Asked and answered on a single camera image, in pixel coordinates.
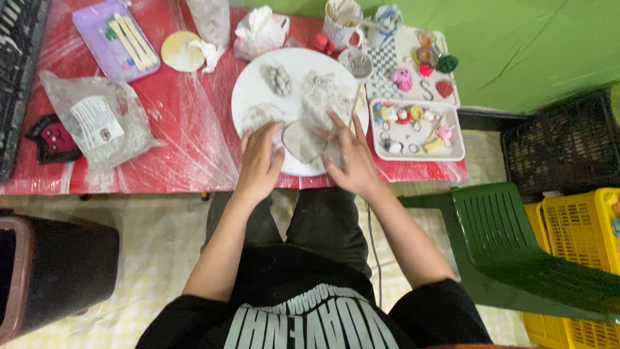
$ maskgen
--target cable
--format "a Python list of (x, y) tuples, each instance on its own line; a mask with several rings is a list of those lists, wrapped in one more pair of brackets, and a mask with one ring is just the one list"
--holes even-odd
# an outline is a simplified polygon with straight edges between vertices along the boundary
[(381, 265), (379, 264), (379, 257), (377, 257), (377, 250), (374, 248), (373, 225), (370, 222), (370, 206), (365, 200), (364, 200), (364, 203), (366, 204), (366, 211), (368, 212), (368, 231), (370, 233), (370, 245), (372, 245), (373, 247), (374, 260), (377, 263), (377, 270), (379, 274), (379, 309), (383, 309), (383, 292), (382, 292), (383, 287), (381, 285)]

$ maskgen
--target yellow checkered floor mat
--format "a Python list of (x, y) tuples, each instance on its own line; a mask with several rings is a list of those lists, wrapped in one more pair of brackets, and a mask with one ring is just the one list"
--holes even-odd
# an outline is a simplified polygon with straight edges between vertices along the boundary
[[(499, 134), (464, 131), (463, 138), (470, 176), (464, 184), (505, 181)], [(452, 185), (432, 181), (393, 183), (390, 187), (396, 195), (411, 195), (446, 190)], [(293, 213), (295, 192), (276, 192), (273, 197), (272, 214), (284, 232)], [(209, 209), (209, 203), (201, 202), (198, 194), (96, 195), (86, 202), (77, 196), (3, 196), (0, 204), (13, 207), (18, 214), (96, 221), (117, 227), (122, 233), (120, 271), (113, 296), (91, 307), (85, 315), (57, 321), (9, 342), (2, 347), (6, 349), (133, 348), (159, 311), (180, 294), (198, 260)], [(365, 203), (358, 197), (356, 205), (360, 227), (370, 243)], [(456, 270), (439, 212), (420, 209), (410, 212)], [(410, 286), (374, 215), (371, 224), (383, 275), (383, 310), (389, 311)], [(372, 253), (368, 264), (373, 269), (371, 281), (378, 299), (377, 269)], [(517, 312), (482, 306), (478, 310), (495, 343), (529, 346)]]

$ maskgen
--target strawberry charm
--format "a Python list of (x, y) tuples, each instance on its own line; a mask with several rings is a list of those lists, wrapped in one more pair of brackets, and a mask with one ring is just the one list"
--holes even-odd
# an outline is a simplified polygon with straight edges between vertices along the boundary
[(419, 72), (422, 76), (428, 78), (428, 76), (433, 72), (433, 67), (428, 64), (422, 64), (420, 65)]
[(438, 81), (437, 84), (435, 84), (435, 88), (437, 89), (437, 92), (439, 93), (439, 95), (441, 95), (444, 98), (448, 98), (448, 96), (450, 96), (452, 94), (452, 92), (454, 92), (454, 88), (452, 87), (452, 84), (449, 81)]

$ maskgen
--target green chair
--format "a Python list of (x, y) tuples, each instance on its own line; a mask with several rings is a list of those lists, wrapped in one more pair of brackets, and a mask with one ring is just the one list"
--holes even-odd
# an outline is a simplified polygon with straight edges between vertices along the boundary
[(620, 277), (543, 251), (513, 183), (399, 199), (441, 210), (461, 284), (475, 303), (620, 323)]

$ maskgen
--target dark gray pants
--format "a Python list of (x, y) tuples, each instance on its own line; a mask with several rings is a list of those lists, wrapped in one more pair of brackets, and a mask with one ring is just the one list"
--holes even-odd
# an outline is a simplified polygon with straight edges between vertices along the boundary
[[(200, 253), (217, 228), (232, 192), (216, 193), (206, 220), (206, 239)], [(291, 224), (286, 231), (286, 244), (348, 265), (368, 278), (366, 264), (368, 244), (358, 225), (353, 194), (340, 188), (305, 189), (299, 194)], [(263, 200), (247, 221), (244, 247), (266, 247), (281, 244), (278, 227)]]

